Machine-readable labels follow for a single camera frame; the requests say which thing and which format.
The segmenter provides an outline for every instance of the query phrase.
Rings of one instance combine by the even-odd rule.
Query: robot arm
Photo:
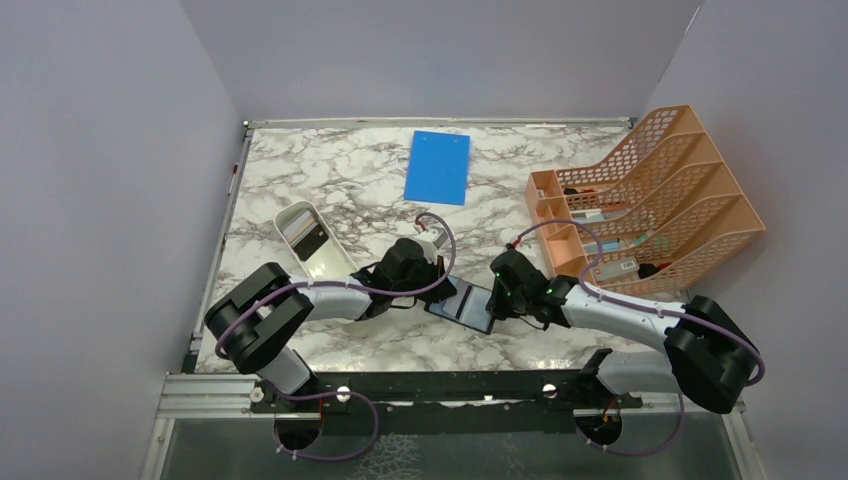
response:
[[[373,270],[362,269],[337,282],[341,286],[309,288],[312,281],[290,277],[275,263],[263,265],[216,303],[205,323],[216,338],[225,337],[223,347],[239,372],[257,373],[283,393],[294,393],[312,375],[306,363],[285,346],[300,325],[327,318],[372,318],[387,311],[394,299],[373,290],[407,292],[432,284],[444,273],[442,258],[438,256],[444,233],[430,228],[413,239],[399,239]],[[528,315],[546,326],[554,323],[566,328],[591,328],[655,350],[605,354],[596,377],[612,394],[682,392],[707,410],[727,413],[756,366],[748,351],[726,337],[668,315],[686,312],[745,338],[708,298],[696,297],[684,305],[604,292],[603,298],[598,299],[573,277],[559,275],[548,279],[514,249],[499,255],[491,269],[495,283],[486,310],[496,319]],[[254,303],[291,284],[306,287],[277,296],[267,305],[269,311],[255,311],[225,335]],[[366,293],[357,287],[372,291]],[[456,293],[451,282],[443,281],[415,298],[439,302]],[[616,305],[612,299],[626,300],[647,312]]]
[[[674,316],[697,317],[750,343],[709,298],[696,296],[683,304],[611,292],[596,297],[576,278],[559,275],[548,280],[514,249],[499,255],[491,269],[495,285],[487,309],[495,318],[531,315],[546,325],[600,330],[656,350],[608,355],[597,377],[612,393],[683,393],[709,411],[729,413],[756,368],[756,359],[742,345],[713,329]]]

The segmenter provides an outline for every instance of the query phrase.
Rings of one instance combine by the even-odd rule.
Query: white marble countertop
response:
[[[273,226],[280,210],[301,200],[315,205],[359,266],[378,261],[398,237],[413,234],[416,213],[437,213],[456,235],[454,273],[491,286],[492,258],[530,225],[523,197],[530,172],[596,163],[627,134],[624,126],[421,128],[471,136],[466,204],[450,206],[403,199],[415,130],[256,130],[212,302],[266,262],[304,275]],[[520,248],[544,268],[534,240],[528,237]],[[215,356],[214,344],[204,332],[195,371],[235,372]],[[542,332],[516,319],[496,322],[492,334],[483,335],[430,315],[420,304],[361,322],[306,323],[289,345],[317,372],[577,368],[597,348],[646,348],[593,330],[551,326]]]

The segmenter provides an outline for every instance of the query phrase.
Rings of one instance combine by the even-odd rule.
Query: white wall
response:
[[[768,228],[709,277],[760,347],[746,390],[771,480],[844,478],[848,4],[708,0],[649,107],[691,103]]]
[[[0,476],[138,477],[240,130],[176,0],[0,2]]]
[[[251,120],[638,116],[700,0],[181,0]]]

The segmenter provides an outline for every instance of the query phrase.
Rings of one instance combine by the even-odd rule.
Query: orange desk organizer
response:
[[[567,188],[594,191],[566,195]],[[571,220],[576,210],[617,211],[587,223],[601,240],[622,246],[605,251],[600,263],[635,257],[669,264],[645,279],[633,272],[598,282],[587,274],[628,295],[689,288],[765,230],[688,105],[654,110],[597,165],[533,172],[524,196],[534,222]],[[536,232],[550,275],[576,276],[596,256],[584,249],[591,236],[573,225]]]

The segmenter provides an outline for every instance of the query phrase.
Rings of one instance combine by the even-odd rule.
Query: blue clipboard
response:
[[[465,205],[471,137],[416,131],[409,152],[403,198]]]

